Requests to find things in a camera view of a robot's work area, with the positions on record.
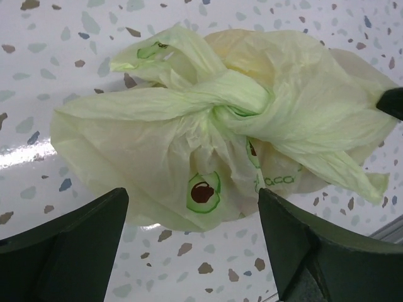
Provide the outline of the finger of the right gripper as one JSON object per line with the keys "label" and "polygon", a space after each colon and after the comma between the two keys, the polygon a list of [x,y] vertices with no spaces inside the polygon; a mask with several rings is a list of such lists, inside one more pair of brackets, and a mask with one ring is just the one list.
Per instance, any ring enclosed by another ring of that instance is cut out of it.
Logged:
{"label": "finger of the right gripper", "polygon": [[376,108],[398,120],[403,120],[403,87],[385,91]]}

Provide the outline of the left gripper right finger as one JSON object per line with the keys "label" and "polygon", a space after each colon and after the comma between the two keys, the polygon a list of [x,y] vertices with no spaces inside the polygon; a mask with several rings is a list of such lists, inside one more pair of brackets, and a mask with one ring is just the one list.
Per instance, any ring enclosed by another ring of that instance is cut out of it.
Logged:
{"label": "left gripper right finger", "polygon": [[368,237],[261,189],[278,301],[402,301],[402,218]]}

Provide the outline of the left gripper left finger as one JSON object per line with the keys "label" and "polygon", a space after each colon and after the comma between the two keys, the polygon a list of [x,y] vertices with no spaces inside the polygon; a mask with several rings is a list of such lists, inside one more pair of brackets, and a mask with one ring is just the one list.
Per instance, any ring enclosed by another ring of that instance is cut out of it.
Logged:
{"label": "left gripper left finger", "polygon": [[125,223],[116,188],[70,213],[1,240],[1,301],[103,301]]}

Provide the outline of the green avocado print plastic bag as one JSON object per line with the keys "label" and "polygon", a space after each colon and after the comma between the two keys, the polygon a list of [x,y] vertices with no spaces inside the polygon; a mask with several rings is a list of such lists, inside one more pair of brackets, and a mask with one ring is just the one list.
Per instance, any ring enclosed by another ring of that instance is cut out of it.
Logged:
{"label": "green avocado print plastic bag", "polygon": [[262,188],[373,204],[388,188],[363,164],[397,124],[377,108],[396,85],[355,53],[300,31],[174,26],[110,68],[142,83],[57,108],[50,136],[91,192],[127,190],[130,223],[204,232],[255,213]]}

